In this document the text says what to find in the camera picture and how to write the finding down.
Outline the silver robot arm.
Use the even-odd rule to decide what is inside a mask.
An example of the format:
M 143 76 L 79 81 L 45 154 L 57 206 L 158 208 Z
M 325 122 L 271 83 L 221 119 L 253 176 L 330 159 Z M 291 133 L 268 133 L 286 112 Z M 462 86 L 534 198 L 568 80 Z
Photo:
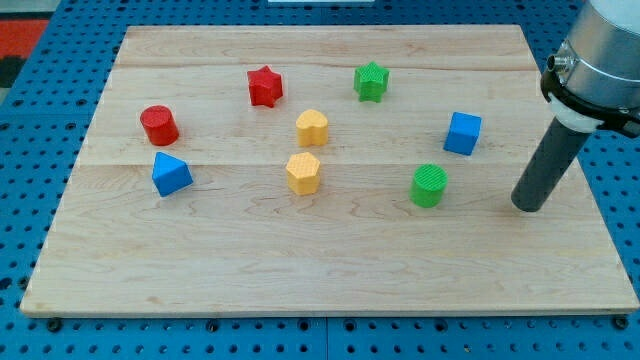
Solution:
M 639 0 L 590 0 L 547 58 L 541 91 L 580 133 L 639 136 Z

